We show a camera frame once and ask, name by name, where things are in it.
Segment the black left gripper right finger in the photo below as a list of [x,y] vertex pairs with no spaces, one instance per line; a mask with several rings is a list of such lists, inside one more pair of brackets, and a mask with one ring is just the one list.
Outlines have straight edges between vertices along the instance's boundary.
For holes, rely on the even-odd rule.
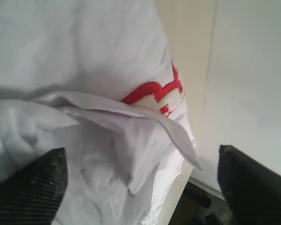
[[217,180],[238,225],[281,225],[281,176],[232,145],[221,145]]

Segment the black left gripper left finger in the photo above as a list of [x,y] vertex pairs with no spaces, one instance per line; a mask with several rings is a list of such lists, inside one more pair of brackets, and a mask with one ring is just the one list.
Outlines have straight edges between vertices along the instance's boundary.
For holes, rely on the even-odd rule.
[[68,183],[66,150],[52,149],[0,183],[0,225],[50,225]]

